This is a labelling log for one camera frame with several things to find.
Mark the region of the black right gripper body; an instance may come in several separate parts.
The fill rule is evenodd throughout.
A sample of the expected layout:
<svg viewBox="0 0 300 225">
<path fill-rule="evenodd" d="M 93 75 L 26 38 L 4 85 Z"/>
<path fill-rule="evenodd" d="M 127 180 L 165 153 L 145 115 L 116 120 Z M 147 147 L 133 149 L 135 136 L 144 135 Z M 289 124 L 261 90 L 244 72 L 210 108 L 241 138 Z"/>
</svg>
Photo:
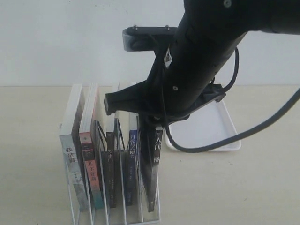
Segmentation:
<svg viewBox="0 0 300 225">
<path fill-rule="evenodd" d="M 211 83 L 226 63 L 226 48 L 164 47 L 155 53 L 148 78 L 105 95 L 106 114 L 138 113 L 154 123 L 185 120 L 191 113 L 225 97 L 220 84 Z"/>
</svg>

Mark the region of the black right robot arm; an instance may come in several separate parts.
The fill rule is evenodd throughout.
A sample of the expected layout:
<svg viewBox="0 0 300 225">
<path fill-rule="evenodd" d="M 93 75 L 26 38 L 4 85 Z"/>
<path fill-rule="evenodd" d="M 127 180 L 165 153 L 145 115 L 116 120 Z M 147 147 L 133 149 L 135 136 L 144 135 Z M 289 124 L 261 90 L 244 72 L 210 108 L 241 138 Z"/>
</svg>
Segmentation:
<svg viewBox="0 0 300 225">
<path fill-rule="evenodd" d="M 147 198 L 156 197 L 163 133 L 177 121 L 232 87 L 214 78 L 249 31 L 298 35 L 297 0 L 186 0 L 177 27 L 128 27 L 123 44 L 128 52 L 153 51 L 155 61 L 143 82 L 108 93 L 107 114 L 138 115 L 140 167 Z"/>
</svg>

